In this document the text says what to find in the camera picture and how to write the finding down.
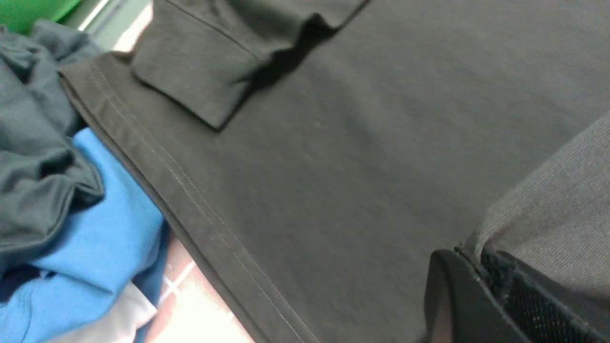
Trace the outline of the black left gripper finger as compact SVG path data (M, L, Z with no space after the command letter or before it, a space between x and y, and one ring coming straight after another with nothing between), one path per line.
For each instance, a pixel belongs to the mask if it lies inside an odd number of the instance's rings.
M460 248L429 260L430 343L607 343L609 312L507 252Z

